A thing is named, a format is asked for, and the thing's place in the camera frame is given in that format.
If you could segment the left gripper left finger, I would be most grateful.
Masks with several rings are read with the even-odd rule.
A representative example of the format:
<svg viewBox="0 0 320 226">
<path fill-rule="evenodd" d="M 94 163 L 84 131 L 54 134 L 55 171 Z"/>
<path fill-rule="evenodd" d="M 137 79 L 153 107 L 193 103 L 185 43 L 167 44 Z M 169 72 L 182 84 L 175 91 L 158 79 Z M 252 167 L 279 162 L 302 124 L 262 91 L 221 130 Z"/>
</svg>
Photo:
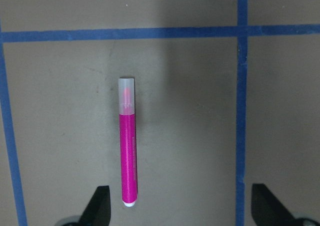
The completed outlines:
<svg viewBox="0 0 320 226">
<path fill-rule="evenodd" d="M 78 222 L 80 225 L 109 225 L 110 221 L 109 186 L 98 186 Z"/>
</svg>

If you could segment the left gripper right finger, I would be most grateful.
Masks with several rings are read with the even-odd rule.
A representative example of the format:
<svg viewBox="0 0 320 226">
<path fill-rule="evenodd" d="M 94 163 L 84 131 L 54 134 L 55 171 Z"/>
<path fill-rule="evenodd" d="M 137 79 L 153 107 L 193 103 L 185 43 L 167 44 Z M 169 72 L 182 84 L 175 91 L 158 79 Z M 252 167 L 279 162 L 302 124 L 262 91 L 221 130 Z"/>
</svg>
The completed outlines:
<svg viewBox="0 0 320 226">
<path fill-rule="evenodd" d="M 252 185 L 250 208 L 256 225 L 300 225 L 265 184 Z"/>
</svg>

